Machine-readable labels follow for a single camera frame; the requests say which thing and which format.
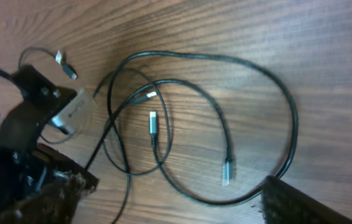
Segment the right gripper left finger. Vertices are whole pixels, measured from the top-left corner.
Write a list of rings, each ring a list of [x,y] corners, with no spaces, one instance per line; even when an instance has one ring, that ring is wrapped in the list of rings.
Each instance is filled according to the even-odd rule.
[[[0,214],[0,224],[69,224],[87,190],[86,179],[72,174],[41,188]]]

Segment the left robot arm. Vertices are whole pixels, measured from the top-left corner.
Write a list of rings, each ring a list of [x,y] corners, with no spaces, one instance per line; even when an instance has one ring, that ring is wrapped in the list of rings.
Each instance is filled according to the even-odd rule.
[[[42,132],[52,126],[71,138],[87,119],[92,96],[53,84],[31,65],[0,77],[19,89],[22,101],[0,117],[0,215],[33,217],[73,215],[98,180],[80,164],[54,149]]]

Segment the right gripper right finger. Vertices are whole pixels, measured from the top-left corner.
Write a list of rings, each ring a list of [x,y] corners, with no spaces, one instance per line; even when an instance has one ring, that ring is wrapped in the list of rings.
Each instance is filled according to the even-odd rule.
[[[268,224],[352,224],[352,219],[273,176],[262,186],[262,213]]]

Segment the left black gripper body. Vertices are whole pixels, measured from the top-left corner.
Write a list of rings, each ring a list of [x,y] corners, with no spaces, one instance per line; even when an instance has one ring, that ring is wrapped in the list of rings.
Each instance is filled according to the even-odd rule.
[[[98,179],[71,158],[39,143],[44,127],[76,97],[77,91],[56,86],[33,66],[25,65],[9,77],[24,96],[0,124],[0,214],[44,186],[81,174],[86,194]]]

